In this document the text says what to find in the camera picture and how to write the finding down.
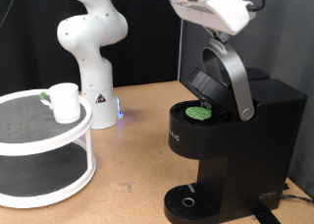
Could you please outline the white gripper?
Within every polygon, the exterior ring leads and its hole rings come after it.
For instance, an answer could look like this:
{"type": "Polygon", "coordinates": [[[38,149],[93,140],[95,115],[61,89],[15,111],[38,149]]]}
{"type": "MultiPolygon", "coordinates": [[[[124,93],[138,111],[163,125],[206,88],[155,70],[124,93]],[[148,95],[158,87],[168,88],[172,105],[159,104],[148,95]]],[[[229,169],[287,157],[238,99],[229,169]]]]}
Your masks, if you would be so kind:
{"type": "Polygon", "coordinates": [[[201,25],[222,43],[238,34],[256,14],[248,10],[246,0],[169,0],[183,20],[201,25]]]}

